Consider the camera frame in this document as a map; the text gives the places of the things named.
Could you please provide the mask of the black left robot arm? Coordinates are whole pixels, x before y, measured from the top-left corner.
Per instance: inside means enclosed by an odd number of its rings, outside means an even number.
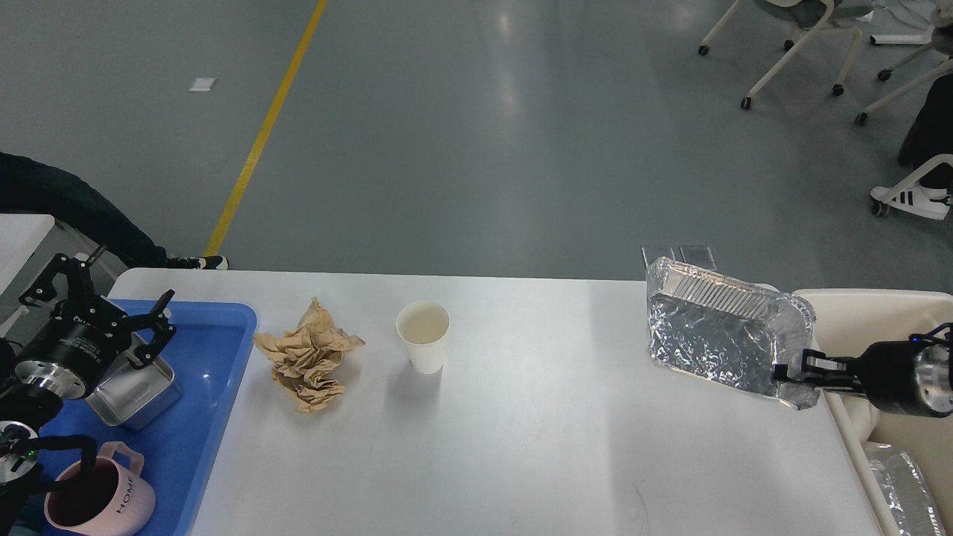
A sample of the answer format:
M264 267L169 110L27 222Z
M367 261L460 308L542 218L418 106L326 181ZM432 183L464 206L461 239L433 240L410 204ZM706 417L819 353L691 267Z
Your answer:
M120 357L149 369L174 336L167 314L173 290L145 313L127 313L96 292L91 267L58 253L19 296L23 307L51 306L48 321L20 351L2 359L2 533L9 534L33 495L71 491L92 478L98 442L89 435L41 435L65 401L86 399ZM43 478L43 451L80 453L78 475Z

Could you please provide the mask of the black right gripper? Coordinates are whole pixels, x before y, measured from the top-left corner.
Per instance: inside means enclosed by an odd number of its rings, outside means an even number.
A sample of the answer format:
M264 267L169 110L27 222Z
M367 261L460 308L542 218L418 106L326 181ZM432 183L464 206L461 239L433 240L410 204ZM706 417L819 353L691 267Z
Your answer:
M775 364L772 380L828 392L863 392L875 408L889 414L946 418L952 411L949 347L925 340L876 342L860 360L807 348L791 362Z

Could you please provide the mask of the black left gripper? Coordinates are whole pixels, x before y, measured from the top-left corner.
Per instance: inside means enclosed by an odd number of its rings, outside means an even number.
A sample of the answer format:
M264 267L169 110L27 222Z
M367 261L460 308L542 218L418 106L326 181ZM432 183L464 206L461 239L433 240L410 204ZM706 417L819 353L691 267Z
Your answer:
M91 268L104 251L86 259L57 253L20 295L27 307L51 305L51 319L15 359L13 374L21 383L48 390L61 399L85 399L116 357L132 345L132 335L152 332L152 339L127 357L134 370L153 365L176 336L166 309L176 295L169 289L146 313L109 319L109 305L93 285Z

